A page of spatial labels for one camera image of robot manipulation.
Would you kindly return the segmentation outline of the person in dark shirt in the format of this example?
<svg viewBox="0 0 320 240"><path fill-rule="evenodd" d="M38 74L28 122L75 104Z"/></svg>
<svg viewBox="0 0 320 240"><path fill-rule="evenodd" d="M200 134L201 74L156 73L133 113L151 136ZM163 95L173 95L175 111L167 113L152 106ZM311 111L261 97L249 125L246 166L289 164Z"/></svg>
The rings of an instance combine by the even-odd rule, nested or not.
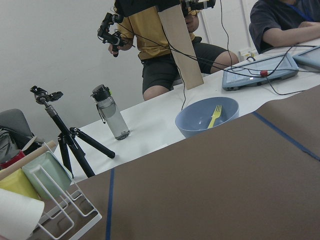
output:
<svg viewBox="0 0 320 240"><path fill-rule="evenodd" d="M249 33L258 53L320 37L318 0L258 0L250 12Z"/></svg>

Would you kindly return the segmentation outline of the aluminium frame post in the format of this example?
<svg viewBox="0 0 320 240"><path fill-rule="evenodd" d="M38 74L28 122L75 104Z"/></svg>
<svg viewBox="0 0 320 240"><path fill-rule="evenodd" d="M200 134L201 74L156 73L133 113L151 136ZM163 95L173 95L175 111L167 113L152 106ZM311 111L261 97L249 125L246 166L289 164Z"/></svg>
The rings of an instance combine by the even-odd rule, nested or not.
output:
<svg viewBox="0 0 320 240"><path fill-rule="evenodd" d="M181 5L159 10L158 15L185 87L190 90L202 85L203 77Z"/></svg>

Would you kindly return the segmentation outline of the person in yellow shirt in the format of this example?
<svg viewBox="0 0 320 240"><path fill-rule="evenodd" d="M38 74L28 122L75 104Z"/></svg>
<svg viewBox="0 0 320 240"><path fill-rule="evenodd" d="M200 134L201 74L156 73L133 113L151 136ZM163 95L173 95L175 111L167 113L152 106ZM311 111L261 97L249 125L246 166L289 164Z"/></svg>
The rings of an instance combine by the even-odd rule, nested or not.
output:
<svg viewBox="0 0 320 240"><path fill-rule="evenodd" d="M200 37L194 35L199 27L198 13L197 10L189 10L184 20L201 73L213 74L237 64L239 59L235 53L220 46L203 43ZM118 51L129 50L136 41L138 58L143 65L143 99L147 101L169 92L179 70L171 55L157 9L150 7L125 17L117 28L124 41L124 46L117 47Z"/></svg>

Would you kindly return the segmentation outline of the blue bowl with fork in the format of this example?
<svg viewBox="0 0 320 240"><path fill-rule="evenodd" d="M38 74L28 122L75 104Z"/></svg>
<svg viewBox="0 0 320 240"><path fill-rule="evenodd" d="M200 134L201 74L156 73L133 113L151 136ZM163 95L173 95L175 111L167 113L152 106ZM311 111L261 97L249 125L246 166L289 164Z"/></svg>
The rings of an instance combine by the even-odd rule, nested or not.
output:
<svg viewBox="0 0 320 240"><path fill-rule="evenodd" d="M184 108L175 118L175 125L185 138L192 137L208 129L217 106L221 114L213 127L236 119L239 116L239 104L229 97L210 97L199 100Z"/></svg>

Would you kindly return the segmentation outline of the grey water bottle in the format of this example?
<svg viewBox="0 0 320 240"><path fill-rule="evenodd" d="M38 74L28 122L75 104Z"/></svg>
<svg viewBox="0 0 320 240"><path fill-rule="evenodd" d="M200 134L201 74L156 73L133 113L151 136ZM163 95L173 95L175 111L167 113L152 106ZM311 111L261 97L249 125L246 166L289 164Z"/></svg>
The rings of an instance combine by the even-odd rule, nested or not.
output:
<svg viewBox="0 0 320 240"><path fill-rule="evenodd" d="M110 89L104 84L100 84L92 90L91 97L102 122L107 123L114 138L120 141L128 137L130 130L111 95Z"/></svg>

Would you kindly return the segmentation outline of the blue teach pendant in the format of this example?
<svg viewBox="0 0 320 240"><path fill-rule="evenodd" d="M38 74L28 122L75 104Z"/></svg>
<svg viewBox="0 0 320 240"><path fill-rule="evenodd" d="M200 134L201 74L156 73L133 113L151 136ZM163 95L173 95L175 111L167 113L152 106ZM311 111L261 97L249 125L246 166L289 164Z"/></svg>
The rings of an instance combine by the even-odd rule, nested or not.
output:
<svg viewBox="0 0 320 240"><path fill-rule="evenodd" d="M293 56L294 61L301 68L320 71L320 46L297 53Z"/></svg>
<svg viewBox="0 0 320 240"><path fill-rule="evenodd" d="M226 68L221 87L225 91L237 91L243 87L261 86L294 77L298 70L291 54L285 53Z"/></svg>

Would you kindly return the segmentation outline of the yellow plastic fork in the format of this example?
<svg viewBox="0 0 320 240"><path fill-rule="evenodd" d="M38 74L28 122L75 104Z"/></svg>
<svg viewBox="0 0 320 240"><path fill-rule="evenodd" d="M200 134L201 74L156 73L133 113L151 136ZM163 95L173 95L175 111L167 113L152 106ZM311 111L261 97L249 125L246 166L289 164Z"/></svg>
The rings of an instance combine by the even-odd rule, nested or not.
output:
<svg viewBox="0 0 320 240"><path fill-rule="evenodd" d="M222 105L219 104L216 106L212 116L211 116L211 120L210 123L208 124L208 129L212 128L215 124L215 121L221 116L222 113Z"/></svg>

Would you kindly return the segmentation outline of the white cup in rack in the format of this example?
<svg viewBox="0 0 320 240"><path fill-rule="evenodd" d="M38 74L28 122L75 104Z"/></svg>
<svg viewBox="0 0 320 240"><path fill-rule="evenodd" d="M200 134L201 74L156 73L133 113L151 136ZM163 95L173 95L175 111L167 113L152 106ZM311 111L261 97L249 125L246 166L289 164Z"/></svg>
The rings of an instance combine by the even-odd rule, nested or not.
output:
<svg viewBox="0 0 320 240"><path fill-rule="evenodd" d="M0 238L26 240L36 228L45 203L5 189L0 190Z"/></svg>

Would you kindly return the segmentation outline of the yellow cup in rack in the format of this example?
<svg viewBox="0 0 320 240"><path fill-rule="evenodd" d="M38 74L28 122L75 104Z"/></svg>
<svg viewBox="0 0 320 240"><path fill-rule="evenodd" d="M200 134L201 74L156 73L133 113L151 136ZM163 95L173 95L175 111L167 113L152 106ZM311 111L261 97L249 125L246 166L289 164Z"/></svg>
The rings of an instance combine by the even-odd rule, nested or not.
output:
<svg viewBox="0 0 320 240"><path fill-rule="evenodd" d="M21 168L2 179L0 188L36 200L41 199Z"/></svg>

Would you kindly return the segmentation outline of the green cup in rack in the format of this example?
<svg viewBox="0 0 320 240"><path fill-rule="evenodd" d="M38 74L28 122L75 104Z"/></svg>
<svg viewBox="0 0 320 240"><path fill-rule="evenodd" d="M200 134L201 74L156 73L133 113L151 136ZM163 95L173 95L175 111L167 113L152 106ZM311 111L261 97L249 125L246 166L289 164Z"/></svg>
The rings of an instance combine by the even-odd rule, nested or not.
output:
<svg viewBox="0 0 320 240"><path fill-rule="evenodd" d="M58 197L69 188L70 171L61 165L55 155L46 151L22 167L22 171L42 199Z"/></svg>

